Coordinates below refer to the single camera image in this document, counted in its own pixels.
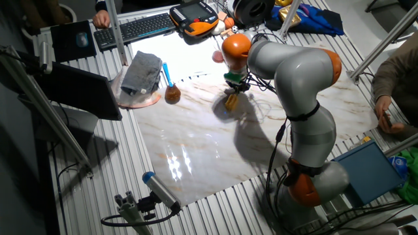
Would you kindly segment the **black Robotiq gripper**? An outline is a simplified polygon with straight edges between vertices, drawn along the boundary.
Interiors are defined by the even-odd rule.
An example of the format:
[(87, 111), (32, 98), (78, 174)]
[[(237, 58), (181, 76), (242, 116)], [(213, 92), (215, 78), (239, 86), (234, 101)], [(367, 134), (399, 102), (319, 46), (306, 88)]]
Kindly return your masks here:
[(227, 81), (227, 85), (232, 89), (230, 95), (236, 94), (237, 97), (241, 97), (242, 93), (250, 89), (250, 85), (245, 82), (240, 82), (239, 84), (235, 84), (230, 81)]

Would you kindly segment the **right hand with brown sleeve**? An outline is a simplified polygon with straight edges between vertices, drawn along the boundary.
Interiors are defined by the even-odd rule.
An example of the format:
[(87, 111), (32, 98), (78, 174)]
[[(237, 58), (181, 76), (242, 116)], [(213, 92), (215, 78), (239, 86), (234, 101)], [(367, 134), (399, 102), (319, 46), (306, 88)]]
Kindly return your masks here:
[(386, 111), (388, 111), (390, 104), (391, 97), (388, 95), (382, 95), (377, 99), (375, 111), (380, 121), (385, 121), (384, 115), (386, 114)]

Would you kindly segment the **bare hand with dark sleeve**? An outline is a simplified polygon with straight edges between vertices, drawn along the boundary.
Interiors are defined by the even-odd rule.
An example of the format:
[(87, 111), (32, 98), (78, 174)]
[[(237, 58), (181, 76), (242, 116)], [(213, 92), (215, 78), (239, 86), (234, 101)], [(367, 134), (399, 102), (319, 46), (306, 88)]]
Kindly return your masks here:
[(92, 21), (94, 26), (99, 29), (106, 29), (110, 26), (110, 16), (106, 10), (97, 12)]

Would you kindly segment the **left hand with brown sleeve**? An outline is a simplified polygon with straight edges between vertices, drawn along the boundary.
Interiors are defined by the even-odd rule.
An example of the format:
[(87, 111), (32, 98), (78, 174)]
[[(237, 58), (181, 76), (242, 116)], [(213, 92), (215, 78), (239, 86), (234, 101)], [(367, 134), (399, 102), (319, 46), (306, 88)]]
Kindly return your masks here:
[(402, 123), (395, 123), (395, 124), (392, 124), (391, 126), (383, 123), (383, 124), (380, 124), (379, 126), (387, 134), (401, 133), (405, 128), (404, 124)]

